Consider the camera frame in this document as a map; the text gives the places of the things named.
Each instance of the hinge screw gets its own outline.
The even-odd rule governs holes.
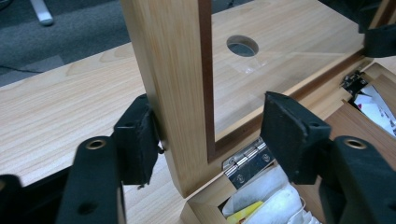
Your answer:
[[[230,158],[230,160],[228,161],[229,164],[233,165],[235,163],[235,158],[232,157]]]
[[[268,154],[262,155],[262,159],[263,159],[264,161],[266,161],[266,162],[268,162],[268,161],[271,160],[271,158],[270,158],[270,156],[268,156]]]
[[[242,176],[242,175],[238,175],[237,177],[236,177],[236,180],[239,182],[239,183],[244,183],[245,182],[245,178]]]

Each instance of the wooden lid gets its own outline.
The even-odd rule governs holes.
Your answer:
[[[121,3],[183,197],[259,136],[266,91],[292,95],[309,108],[338,106],[334,101],[348,94],[335,77],[345,62],[362,58],[358,25],[314,0],[253,1],[213,16],[209,1]],[[254,56],[232,52],[243,47]],[[321,102],[326,91],[336,99]]]

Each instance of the metal hinge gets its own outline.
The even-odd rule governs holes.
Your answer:
[[[368,84],[368,82],[362,78],[363,75],[364,73],[356,70],[352,74],[344,77],[341,86],[352,96],[355,96],[355,94],[359,93],[359,91]]]
[[[240,189],[249,179],[274,161],[274,156],[261,138],[223,163],[224,174]]]

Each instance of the wooden board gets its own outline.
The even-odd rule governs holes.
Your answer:
[[[24,186],[69,166],[77,146],[109,135],[144,93],[131,44],[0,88],[0,175]],[[184,200],[164,156],[150,185],[124,187],[128,223],[182,223]]]
[[[356,24],[315,0],[260,0],[220,12],[212,17],[212,99],[205,95],[213,87],[203,63],[212,48],[202,32],[210,21],[203,10],[210,8],[201,2],[121,1],[168,165],[184,197],[219,174],[221,162],[253,141],[259,127],[232,146],[222,144],[220,152],[215,133],[261,108],[266,91],[291,89],[349,57],[362,41]],[[232,54],[226,47],[230,35],[255,39],[259,53]]]
[[[266,91],[284,92],[358,51],[358,25],[316,0],[259,0],[212,16],[216,134],[262,106]],[[244,35],[254,57],[227,48]]]

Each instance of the chair leg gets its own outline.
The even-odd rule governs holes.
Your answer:
[[[44,0],[30,0],[33,8],[35,9],[35,14],[42,25],[48,26],[53,24],[53,18],[47,9]]]

